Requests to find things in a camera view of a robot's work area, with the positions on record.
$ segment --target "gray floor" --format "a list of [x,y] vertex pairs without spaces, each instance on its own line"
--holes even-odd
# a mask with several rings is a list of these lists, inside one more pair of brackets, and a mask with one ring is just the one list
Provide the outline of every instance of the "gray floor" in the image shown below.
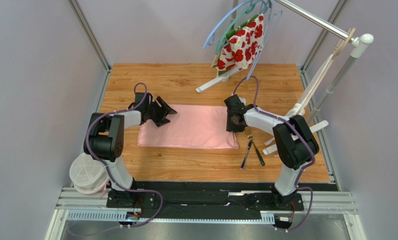
[[[76,234],[96,233],[117,226],[108,221],[68,221],[66,229]],[[91,237],[76,237],[65,231],[62,240],[348,240],[343,215],[311,215],[301,229],[289,233],[258,224],[150,223],[133,229],[114,229]]]

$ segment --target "white cloth with red flowers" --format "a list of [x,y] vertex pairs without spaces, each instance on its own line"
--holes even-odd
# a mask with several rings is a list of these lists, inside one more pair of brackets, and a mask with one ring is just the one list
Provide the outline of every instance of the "white cloth with red flowers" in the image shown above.
[[217,64],[219,71],[227,71],[234,66],[245,70],[253,63],[262,44],[263,20],[264,15],[260,14],[228,40]]

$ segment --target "red flower print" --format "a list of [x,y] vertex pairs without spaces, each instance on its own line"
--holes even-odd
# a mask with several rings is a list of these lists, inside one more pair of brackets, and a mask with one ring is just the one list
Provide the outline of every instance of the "red flower print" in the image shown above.
[[258,25],[255,28],[255,38],[259,38],[260,36],[262,36],[262,24]]
[[246,34],[246,43],[251,44],[251,35],[249,33]]
[[218,60],[217,67],[218,67],[219,70],[224,70],[224,68],[225,68],[225,62],[222,61],[222,60]]
[[250,23],[248,23],[248,25],[246,25],[248,28],[254,28],[255,26],[256,26],[256,22],[255,21],[252,21],[252,22],[250,22]]
[[230,44],[227,44],[227,46],[225,46],[224,49],[225,49],[228,53],[231,53],[231,45],[230,45]]
[[237,42],[237,38],[232,37],[232,38],[230,38],[230,40],[228,42],[231,44],[235,44]]
[[236,64],[232,64],[226,68],[226,70],[232,69]]
[[234,35],[238,36],[238,37],[241,37],[241,36],[245,35],[245,33],[246,33],[246,31],[244,29],[242,29],[242,30],[236,32]]
[[248,47],[248,49],[246,50],[245,57],[246,57],[247,61],[249,61],[251,59],[251,57],[252,57],[252,48],[251,47]]
[[253,55],[255,55],[255,53],[256,53],[256,47],[258,46],[258,42],[257,41],[254,41],[253,43],[252,43],[252,45],[251,45],[251,48],[252,48],[252,54]]
[[237,50],[233,57],[236,62],[241,62],[243,60],[243,51],[241,49]]

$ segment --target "wooden tabletop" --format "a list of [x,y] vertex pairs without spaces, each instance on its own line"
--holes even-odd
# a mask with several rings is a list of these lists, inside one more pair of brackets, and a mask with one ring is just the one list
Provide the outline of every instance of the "wooden tabletop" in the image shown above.
[[[204,93],[195,88],[213,79],[216,70],[210,64],[115,64],[107,86],[101,112],[125,109],[134,101],[134,85],[143,82],[154,98],[161,96],[169,105],[224,106],[224,99],[233,92],[247,71],[238,73],[228,82],[222,82]],[[303,88],[294,64],[259,64],[254,75],[258,77],[257,105],[266,111],[285,115],[296,103]],[[240,97],[252,103],[255,81],[245,81],[237,91]],[[240,165],[246,152],[248,138],[237,133],[238,150],[204,150],[168,147],[138,147],[139,127],[125,130],[123,159],[129,173],[136,180],[151,181],[226,181],[274,182],[281,160],[265,156],[262,166],[251,150],[246,169]],[[253,128],[254,142],[261,151],[264,142],[272,138],[266,132]],[[328,182],[329,176],[321,153],[316,163],[307,168],[301,182]]]

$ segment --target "white mesh laundry bag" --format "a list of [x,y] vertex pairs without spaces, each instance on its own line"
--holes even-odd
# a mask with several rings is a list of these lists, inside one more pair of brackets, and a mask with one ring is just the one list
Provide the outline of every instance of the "white mesh laundry bag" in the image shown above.
[[104,166],[86,153],[80,154],[73,161],[70,178],[74,188],[82,194],[94,194],[102,190],[109,181]]

